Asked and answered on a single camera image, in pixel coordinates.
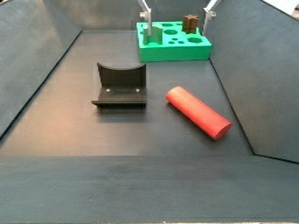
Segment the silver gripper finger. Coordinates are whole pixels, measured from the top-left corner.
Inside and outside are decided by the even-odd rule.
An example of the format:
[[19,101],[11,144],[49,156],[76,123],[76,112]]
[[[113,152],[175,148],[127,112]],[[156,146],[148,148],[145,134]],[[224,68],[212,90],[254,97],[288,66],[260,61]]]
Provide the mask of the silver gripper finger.
[[140,12],[140,18],[143,18],[144,21],[147,22],[147,36],[151,37],[152,36],[152,10],[147,5],[145,0],[136,0],[136,1],[143,10]]
[[219,6],[220,2],[222,0],[210,0],[208,5],[203,8],[204,20],[203,20],[202,34],[206,34],[208,29],[208,23],[216,17],[215,9]]

